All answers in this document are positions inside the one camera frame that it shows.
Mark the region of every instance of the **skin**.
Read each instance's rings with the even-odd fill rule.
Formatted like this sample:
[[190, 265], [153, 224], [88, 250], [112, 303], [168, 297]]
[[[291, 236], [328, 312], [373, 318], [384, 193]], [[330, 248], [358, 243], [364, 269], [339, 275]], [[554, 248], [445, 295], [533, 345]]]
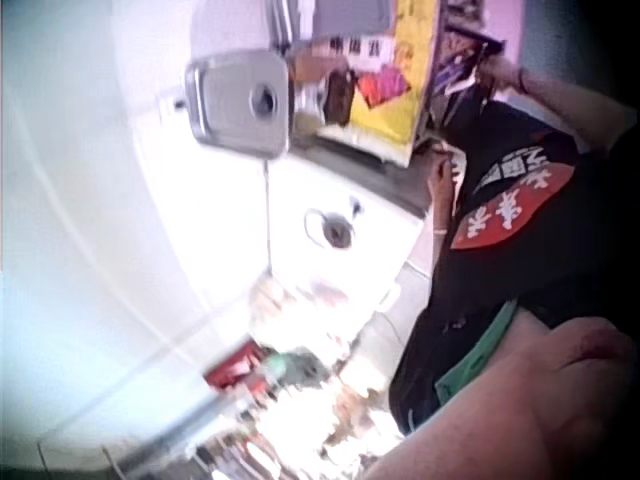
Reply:
[[618, 410], [634, 346], [595, 317], [538, 333], [511, 345], [365, 478], [568, 478]]
[[[488, 58], [478, 69], [483, 81], [519, 93], [520, 68], [501, 56]], [[522, 86], [529, 97], [573, 127], [592, 149], [609, 151], [626, 130], [637, 122], [637, 113], [611, 98], [577, 85], [522, 70]]]
[[433, 208], [433, 268], [435, 268], [442, 243], [449, 230], [451, 212], [453, 211], [453, 174], [451, 166], [451, 154], [445, 150], [434, 147], [428, 155], [432, 157], [433, 166], [427, 177], [427, 188], [431, 194]]

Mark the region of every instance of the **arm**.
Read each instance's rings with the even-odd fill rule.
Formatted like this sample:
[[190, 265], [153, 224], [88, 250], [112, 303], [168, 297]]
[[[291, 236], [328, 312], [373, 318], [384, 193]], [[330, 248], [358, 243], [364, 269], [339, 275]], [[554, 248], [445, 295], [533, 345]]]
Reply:
[[450, 154], [434, 153], [438, 156], [432, 160], [434, 165], [427, 178], [433, 209], [432, 269], [435, 269], [440, 259], [444, 237], [449, 230], [454, 196]]
[[490, 57], [480, 74], [529, 95], [574, 128], [592, 148], [608, 151], [637, 120], [636, 112], [599, 93]]

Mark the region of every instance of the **white cabinet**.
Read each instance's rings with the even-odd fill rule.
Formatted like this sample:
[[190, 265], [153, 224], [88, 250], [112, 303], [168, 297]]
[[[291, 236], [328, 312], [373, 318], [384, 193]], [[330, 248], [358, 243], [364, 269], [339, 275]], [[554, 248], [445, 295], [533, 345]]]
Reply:
[[[269, 191], [276, 275], [296, 285], [322, 281], [337, 287], [361, 307], [366, 320], [409, 256], [422, 220], [291, 154], [269, 164]], [[355, 204], [360, 211], [353, 218]], [[350, 248], [326, 242], [319, 213], [351, 221]]]

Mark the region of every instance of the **hand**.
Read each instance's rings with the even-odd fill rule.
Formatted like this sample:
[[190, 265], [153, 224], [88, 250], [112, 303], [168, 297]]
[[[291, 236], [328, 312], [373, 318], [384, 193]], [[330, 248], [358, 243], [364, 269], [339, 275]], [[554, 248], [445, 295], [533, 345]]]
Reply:
[[488, 84], [493, 82], [498, 90], [511, 87], [520, 91], [519, 70], [518, 66], [502, 55], [493, 55], [480, 63], [478, 77], [480, 83]]
[[427, 188], [433, 202], [433, 224], [436, 230], [449, 228], [453, 208], [454, 186], [451, 155], [444, 154], [434, 160], [427, 177]]
[[346, 72], [348, 69], [346, 57], [319, 57], [306, 49], [294, 59], [294, 80], [296, 84], [318, 83], [334, 70]]

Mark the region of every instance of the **white wall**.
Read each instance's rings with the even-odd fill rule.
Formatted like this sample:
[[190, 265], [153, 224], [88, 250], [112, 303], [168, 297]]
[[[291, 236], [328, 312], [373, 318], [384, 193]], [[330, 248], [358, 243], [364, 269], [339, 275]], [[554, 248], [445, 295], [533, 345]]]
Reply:
[[[202, 150], [152, 101], [188, 53], [166, 50], [188, 29], [158, 12], [189, 20], [188, 3], [3, 2], [3, 463], [39, 467], [40, 440], [51, 468], [104, 465], [102, 445], [209, 398], [202, 371], [246, 331], [262, 166]], [[118, 15], [164, 41], [136, 53]]]

